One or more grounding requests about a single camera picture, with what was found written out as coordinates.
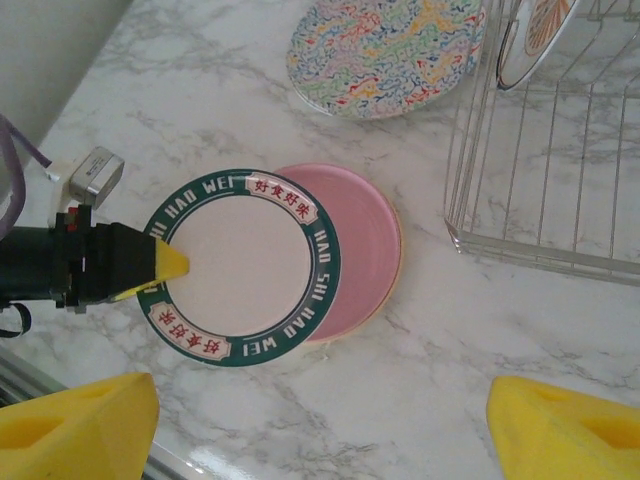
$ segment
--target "plate rim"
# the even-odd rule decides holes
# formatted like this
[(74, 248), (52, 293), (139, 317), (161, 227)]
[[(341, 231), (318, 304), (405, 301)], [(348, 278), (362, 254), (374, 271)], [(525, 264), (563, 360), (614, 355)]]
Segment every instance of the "plate rim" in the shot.
[[(229, 193), (229, 190), (227, 190), (227, 192), (225, 193), (224, 191), (222, 191), (222, 189), (220, 189), (217, 193), (215, 193), (214, 191), (213, 194), (204, 194), (209, 195), (209, 197), (213, 198), (207, 199), (207, 197), (205, 196), (204, 201), (193, 202), (192, 204), (189, 204), (189, 207), (191, 208), (186, 208), (184, 211), (181, 211), (179, 215), (175, 216), (175, 219), (170, 217), (167, 213), (168, 206), (172, 205), (172, 202), (175, 202), (175, 200), (180, 198), (181, 195), (185, 195), (185, 192), (187, 192), (188, 190), (191, 190), (191, 193), (193, 194), (193, 190), (197, 185), (203, 185), (207, 181), (219, 182), (218, 179), (220, 178), (230, 178), (232, 176), (234, 178), (242, 178), (243, 182), (242, 185), (238, 183), (238, 186), (233, 186), (232, 190), (230, 191), (231, 193)], [(191, 319), (188, 319), (181, 315), (179, 309), (177, 308), (177, 306), (175, 306), (175, 303), (172, 302), (169, 289), (166, 286), (166, 282), (161, 283), (157, 287), (152, 287), (151, 289), (146, 289), (142, 292), (139, 292), (137, 294), (138, 304), (140, 305), (141, 312), (147, 322), (167, 345), (169, 345), (172, 349), (176, 350), (183, 356), (201, 363), (221, 367), (252, 366), (272, 361), (289, 353), (291, 350), (294, 350), (307, 338), (309, 338), (313, 334), (313, 332), (317, 330), (322, 321), (324, 321), (324, 319), (326, 318), (328, 312), (331, 310), (331, 306), (333, 305), (338, 291), (340, 283), (340, 273), (342, 269), (342, 257), (338, 236), (335, 231), (335, 226), (333, 225), (331, 218), (329, 217), (322, 204), (308, 190), (306, 190), (301, 185), (298, 185), (296, 182), (287, 179), (286, 177), (260, 169), (232, 168), (211, 172), (198, 178), (192, 179), (176, 189), (160, 204), (160, 206), (149, 218), (149, 221), (147, 222), (147, 225), (144, 229), (144, 233), (150, 234), (152, 236), (155, 236), (156, 238), (160, 238), (161, 240), (166, 241), (167, 243), (170, 243), (171, 238), (179, 229), (180, 224), (186, 218), (188, 218), (191, 213), (199, 210), (200, 208), (219, 198), (228, 198), (230, 196), (240, 195), (254, 196), (255, 198), (261, 199), (263, 201), (269, 201), (270, 203), (274, 203), (282, 207), (283, 202), (275, 200), (273, 198), (273, 194), (269, 195), (268, 193), (262, 193), (265, 192), (265, 190), (259, 191), (259, 189), (253, 191), (254, 187), (257, 185), (257, 179), (264, 180), (265, 178), (267, 180), (274, 181), (276, 185), (280, 184), (282, 186), (290, 188), (293, 191), (297, 190), (299, 193), (304, 195), (309, 202), (312, 203), (313, 207), (316, 208), (315, 213), (312, 215), (312, 217), (315, 216), (314, 220), (311, 220), (311, 218), (306, 221), (297, 219), (295, 214), (292, 213), (294, 211), (293, 205), (291, 205), (291, 208), (288, 212), (292, 215), (293, 218), (298, 221), (298, 225), (302, 229), (303, 234), (305, 235), (305, 238), (307, 239), (307, 242), (309, 244), (311, 266), (309, 281), (307, 283), (307, 286), (305, 287), (305, 291), (298, 301), (296, 307), (277, 323), (269, 325), (266, 329), (263, 329), (259, 332), (240, 336), (221, 335), (207, 332), (205, 329), (199, 327), (196, 323), (194, 323)], [(165, 223), (171, 223), (171, 225), (164, 225), (162, 222), (160, 222), (160, 220), (163, 220)], [(165, 228), (163, 230), (159, 230), (159, 227), (157, 226), (158, 223), (160, 223), (160, 225)], [(218, 354), (220, 358), (205, 357), (203, 355), (195, 353), (192, 350), (189, 350), (192, 346), (189, 346), (187, 348), (182, 344), (184, 335), (180, 337), (179, 342), (172, 340), (169, 337), (168, 333), (164, 332), (159, 324), (156, 324), (157, 321), (159, 322), (162, 320), (156, 321), (156, 318), (154, 318), (155, 307), (158, 307), (159, 310), (164, 309), (162, 312), (163, 314), (170, 312), (173, 320), (176, 320), (176, 323), (182, 325), (183, 330), (185, 330), (185, 324), (187, 327), (192, 326), (194, 327), (194, 329), (197, 329), (196, 332), (189, 332), (194, 337), (197, 337), (197, 334), (204, 333), (208, 335), (210, 339), (214, 338), (216, 342), (218, 342), (218, 350), (222, 349), (220, 350), (220, 354)], [(276, 337), (276, 335), (278, 334), (279, 336), (277, 340), (274, 339), (274, 337)], [(198, 345), (204, 347), (202, 343), (196, 343), (193, 346)], [(255, 351), (251, 353), (249, 351), (249, 345), (252, 346), (251, 348), (253, 350), (258, 349), (259, 351), (257, 353)]]
[[(521, 2), (518, 3), (518, 11), (516, 12), (516, 17), (513, 20), (509, 20), (509, 23), (507, 24), (507, 29), (506, 29), (506, 31), (504, 33), (504, 37), (502, 39), (502, 45), (500, 46), (500, 52), (498, 53), (498, 60), (496, 62), (497, 88), (498, 88), (498, 90), (502, 90), (502, 91), (505, 91), (505, 92), (507, 92), (509, 90), (513, 90), (514, 88), (522, 85), (523, 83), (525, 83), (526, 81), (528, 81), (531, 78), (531, 76), (535, 73), (535, 71), (538, 69), (540, 64), (545, 60), (545, 58), (547, 58), (547, 55), (549, 55), (549, 53), (553, 49), (553, 46), (558, 41), (558, 39), (561, 37), (562, 32), (567, 28), (567, 25), (569, 25), (571, 19), (575, 15), (575, 12), (577, 11), (578, 5), (581, 3), (582, 0), (574, 0), (573, 4), (569, 8), (569, 12), (567, 12), (567, 15), (562, 20), (562, 23), (560, 24), (558, 29), (553, 34), (553, 37), (549, 41), (549, 44), (544, 49), (542, 49), (539, 54), (537, 54), (537, 58), (533, 62), (531, 67), (529, 67), (529, 69), (517, 81), (515, 81), (511, 85), (508, 85), (508, 84), (506, 84), (506, 83), (504, 83), (502, 81), (502, 72), (504, 71), (504, 63), (506, 63), (509, 60), (509, 54), (511, 52), (509, 51), (506, 54), (506, 58), (504, 58), (504, 59), (503, 59), (503, 55), (505, 55), (504, 51), (505, 51), (505, 48), (507, 46), (506, 45), (507, 44), (507, 39), (509, 38), (509, 34), (511, 33), (511, 28), (513, 27), (514, 24), (518, 23), (517, 22), (518, 13), (520, 12), (520, 9), (522, 8), (522, 4), (524, 2), (526, 2), (526, 1), (527, 0), (522, 0)], [(531, 17), (532, 16), (533, 16), (533, 8), (531, 9), (531, 14), (529, 15), (529, 18), (527, 19), (527, 27), (522, 29), (522, 32), (523, 32), (522, 35), (526, 36), (527, 29), (528, 29), (528, 26), (529, 26), (529, 22), (531, 21)], [(518, 28), (518, 31), (516, 31), (515, 35), (518, 35), (519, 30), (521, 30), (521, 29)], [(528, 55), (526, 53), (526, 51), (524, 50), (524, 48), (522, 49), (522, 52), (520, 52), (520, 53), (522, 55), (527, 55), (529, 57), (535, 56), (535, 55)]]

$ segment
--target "pink plate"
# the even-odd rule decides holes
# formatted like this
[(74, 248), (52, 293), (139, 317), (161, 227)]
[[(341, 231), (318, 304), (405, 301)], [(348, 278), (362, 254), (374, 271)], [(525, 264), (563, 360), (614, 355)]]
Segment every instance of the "pink plate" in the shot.
[(277, 170), (307, 189), (325, 208), (340, 243), (342, 272), (331, 310), (310, 342), (334, 340), (369, 319), (389, 297), (402, 260), (395, 210), (367, 180), (322, 163)]

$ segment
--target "dish rack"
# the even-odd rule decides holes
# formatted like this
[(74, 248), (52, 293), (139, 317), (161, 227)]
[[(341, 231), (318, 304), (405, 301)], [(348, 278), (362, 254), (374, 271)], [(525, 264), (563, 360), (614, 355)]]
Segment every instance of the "dish rack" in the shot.
[(583, 0), (531, 79), (499, 91), (517, 6), (484, 5), (482, 60), (459, 87), (451, 238), (461, 253), (640, 285), (640, 0)]

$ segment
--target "marble countertop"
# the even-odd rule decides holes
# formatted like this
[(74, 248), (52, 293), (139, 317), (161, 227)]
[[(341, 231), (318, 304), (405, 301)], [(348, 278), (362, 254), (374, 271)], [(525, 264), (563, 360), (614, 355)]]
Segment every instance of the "marble countertop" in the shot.
[[(156, 442), (221, 479), (499, 479), (485, 420), (496, 375), (640, 404), (637, 289), (458, 255), (441, 215), (451, 99), (383, 122), (311, 110), (285, 69), (309, 5), (136, 0), (42, 150), (125, 158), (96, 219), (136, 228), (214, 170), (349, 167), (404, 225), (386, 308), (347, 338), (243, 369), (180, 356), (135, 299), (77, 316), (34, 305), (33, 331), (2, 345), (68, 386), (151, 372)], [(51, 189), (30, 165), (21, 224), (45, 224)]]

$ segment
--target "colorful patterned plate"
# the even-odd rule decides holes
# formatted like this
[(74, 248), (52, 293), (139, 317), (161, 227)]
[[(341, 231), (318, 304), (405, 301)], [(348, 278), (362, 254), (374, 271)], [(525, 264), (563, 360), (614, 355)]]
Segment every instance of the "colorful patterned plate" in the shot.
[(480, 0), (319, 0), (293, 34), (287, 69), (300, 96), (323, 113), (402, 115), (473, 68), (485, 19)]

